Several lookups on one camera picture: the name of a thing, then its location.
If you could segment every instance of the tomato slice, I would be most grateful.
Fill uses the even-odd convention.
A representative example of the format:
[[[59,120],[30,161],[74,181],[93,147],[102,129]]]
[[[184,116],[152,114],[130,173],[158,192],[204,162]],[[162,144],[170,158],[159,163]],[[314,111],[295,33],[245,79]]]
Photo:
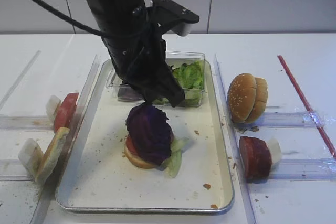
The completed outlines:
[[[73,114],[76,110],[76,102],[78,99],[79,93],[69,93],[61,106],[57,110],[57,114],[54,120],[54,132],[61,127],[69,128],[70,121],[73,117]]]
[[[130,151],[130,153],[138,156],[138,152],[136,151],[136,149],[133,145],[132,138],[131,138],[130,135],[128,135],[127,138],[126,138],[126,147]]]

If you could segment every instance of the sesame seed bun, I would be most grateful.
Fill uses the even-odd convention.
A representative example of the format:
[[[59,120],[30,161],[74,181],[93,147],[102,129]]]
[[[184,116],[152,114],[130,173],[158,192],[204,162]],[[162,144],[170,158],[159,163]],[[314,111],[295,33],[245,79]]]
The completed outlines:
[[[267,82],[250,73],[242,73],[231,82],[227,96],[233,122],[253,123],[266,108]]]

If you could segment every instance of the red cabbage leaf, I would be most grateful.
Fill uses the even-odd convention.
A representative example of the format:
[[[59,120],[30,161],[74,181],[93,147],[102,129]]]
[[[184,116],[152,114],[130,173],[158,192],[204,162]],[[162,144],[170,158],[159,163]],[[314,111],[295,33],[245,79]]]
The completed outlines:
[[[132,108],[126,119],[127,130],[138,155],[158,166],[172,154],[173,132],[167,120],[166,113],[146,103]]]

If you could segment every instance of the gray wall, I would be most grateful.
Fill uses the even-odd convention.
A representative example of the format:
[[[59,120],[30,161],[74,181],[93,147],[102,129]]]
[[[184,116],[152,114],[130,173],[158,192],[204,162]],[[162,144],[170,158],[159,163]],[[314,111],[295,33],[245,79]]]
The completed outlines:
[[[45,1],[72,18],[98,28],[85,0]],[[336,0],[175,1],[200,15],[193,33],[336,32]],[[2,34],[73,32],[71,25],[31,0],[0,0]],[[83,33],[76,28],[75,32]]]

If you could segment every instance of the baking tray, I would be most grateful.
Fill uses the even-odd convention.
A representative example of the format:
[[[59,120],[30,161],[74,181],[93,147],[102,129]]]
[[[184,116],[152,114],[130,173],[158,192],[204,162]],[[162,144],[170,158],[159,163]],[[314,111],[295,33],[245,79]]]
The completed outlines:
[[[125,120],[138,103],[115,98],[107,88],[111,70],[108,60],[56,189],[57,203],[78,213],[215,215],[228,211],[234,189],[209,63],[200,107],[160,107],[170,118],[175,136],[191,140],[176,178],[158,169],[139,169],[123,157]]]

